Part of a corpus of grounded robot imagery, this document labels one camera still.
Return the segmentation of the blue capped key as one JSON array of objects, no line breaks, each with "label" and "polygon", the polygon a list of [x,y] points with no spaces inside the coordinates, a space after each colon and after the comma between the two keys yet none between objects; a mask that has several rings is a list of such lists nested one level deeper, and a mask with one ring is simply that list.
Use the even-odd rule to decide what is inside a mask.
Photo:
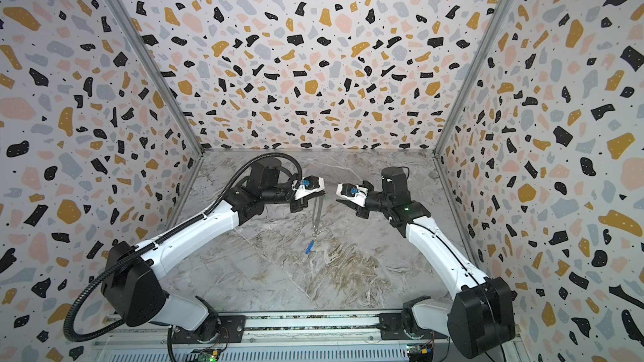
[{"label": "blue capped key", "polygon": [[305,251],[306,255],[310,254],[314,244],[315,244],[315,241],[311,241],[310,244],[307,246],[306,251]]}]

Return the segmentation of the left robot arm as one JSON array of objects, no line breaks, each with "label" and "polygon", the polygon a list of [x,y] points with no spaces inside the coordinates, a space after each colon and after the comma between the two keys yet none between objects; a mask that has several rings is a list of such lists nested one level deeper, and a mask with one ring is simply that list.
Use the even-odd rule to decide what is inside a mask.
[{"label": "left robot arm", "polygon": [[297,213],[324,194],[323,179],[304,175],[294,157],[280,153],[255,157],[200,213],[136,246],[114,246],[107,262],[114,271],[102,283],[102,295],[115,308],[120,325],[157,323],[210,342],[220,333],[218,311],[201,297],[169,293],[161,279],[204,245],[263,214],[266,206],[286,204]]}]

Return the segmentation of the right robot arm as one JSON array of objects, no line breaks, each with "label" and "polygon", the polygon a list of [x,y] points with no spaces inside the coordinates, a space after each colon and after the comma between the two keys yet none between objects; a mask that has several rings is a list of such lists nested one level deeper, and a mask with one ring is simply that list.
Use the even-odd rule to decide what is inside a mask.
[{"label": "right robot arm", "polygon": [[423,296],[404,303],[402,329],[419,338],[446,335],[461,355],[473,359],[516,337],[513,292],[502,278],[490,278],[441,231],[428,209],[408,187],[408,168],[387,167],[381,189],[368,181],[339,184],[338,201],[368,219],[380,213],[428,260],[448,289],[450,299]]}]

